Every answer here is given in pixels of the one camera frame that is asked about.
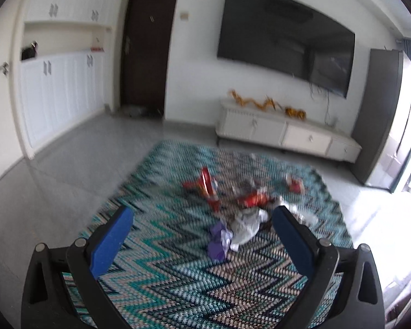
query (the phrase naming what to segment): black tv screen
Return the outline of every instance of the black tv screen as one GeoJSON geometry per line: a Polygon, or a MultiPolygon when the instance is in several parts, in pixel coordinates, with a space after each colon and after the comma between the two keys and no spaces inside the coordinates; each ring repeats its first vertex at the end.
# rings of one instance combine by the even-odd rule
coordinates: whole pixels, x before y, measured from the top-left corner
{"type": "Polygon", "coordinates": [[[355,34],[293,0],[225,0],[218,57],[288,73],[347,96],[355,34]]]}

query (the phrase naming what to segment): zigzag patterned carpet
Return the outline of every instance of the zigzag patterned carpet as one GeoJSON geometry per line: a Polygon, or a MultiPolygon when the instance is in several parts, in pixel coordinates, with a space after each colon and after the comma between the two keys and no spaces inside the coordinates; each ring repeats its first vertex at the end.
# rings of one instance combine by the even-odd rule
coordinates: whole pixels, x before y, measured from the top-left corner
{"type": "MultiPolygon", "coordinates": [[[[121,204],[135,212],[134,226],[109,272],[99,283],[132,328],[273,328],[306,283],[272,230],[259,232],[224,263],[206,253],[208,228],[216,218],[200,198],[186,196],[181,182],[207,166],[219,191],[243,176],[263,180],[316,214],[317,237],[352,246],[340,205],[332,200],[316,171],[257,154],[230,152],[173,141],[159,143],[94,217],[89,237],[121,204]],[[305,195],[288,193],[285,174],[302,178],[305,195]]],[[[227,216],[236,208],[223,199],[227,216]]],[[[94,325],[69,275],[73,302],[84,322],[94,325]]],[[[311,326],[323,321],[341,277],[337,275],[311,326]]]]}

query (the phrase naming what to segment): metal bolt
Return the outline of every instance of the metal bolt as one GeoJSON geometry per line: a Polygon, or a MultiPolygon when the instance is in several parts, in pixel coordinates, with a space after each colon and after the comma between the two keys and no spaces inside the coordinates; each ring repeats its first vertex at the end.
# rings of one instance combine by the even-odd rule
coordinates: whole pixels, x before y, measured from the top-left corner
{"type": "Polygon", "coordinates": [[[364,252],[369,252],[370,251],[370,246],[368,246],[366,243],[362,243],[360,245],[360,247],[361,247],[362,251],[364,251],[364,252]]]}
{"type": "Polygon", "coordinates": [[[77,247],[84,247],[86,245],[86,240],[83,237],[80,237],[74,242],[74,244],[77,247]]]}
{"type": "Polygon", "coordinates": [[[332,243],[329,241],[329,239],[326,239],[324,237],[319,239],[319,244],[323,247],[329,247],[330,245],[332,245],[332,243]]]}
{"type": "Polygon", "coordinates": [[[36,252],[41,252],[45,249],[45,245],[43,243],[39,243],[38,245],[35,246],[36,252]]]}

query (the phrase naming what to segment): white tv cabinet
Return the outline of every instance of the white tv cabinet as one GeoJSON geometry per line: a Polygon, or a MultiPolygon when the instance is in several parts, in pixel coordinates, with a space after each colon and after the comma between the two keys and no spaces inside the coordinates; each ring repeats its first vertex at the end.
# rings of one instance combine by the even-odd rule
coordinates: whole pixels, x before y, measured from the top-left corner
{"type": "Polygon", "coordinates": [[[274,110],[241,107],[232,99],[222,100],[221,105],[218,143],[220,138],[231,138],[351,163],[361,151],[352,138],[325,125],[274,110]]]}

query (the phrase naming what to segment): dark brown door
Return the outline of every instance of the dark brown door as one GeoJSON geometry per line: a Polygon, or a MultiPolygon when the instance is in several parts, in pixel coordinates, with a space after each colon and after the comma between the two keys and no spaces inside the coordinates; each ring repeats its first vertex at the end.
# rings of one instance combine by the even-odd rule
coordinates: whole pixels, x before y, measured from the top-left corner
{"type": "Polygon", "coordinates": [[[164,113],[176,0],[129,0],[123,38],[121,104],[164,113]]]}

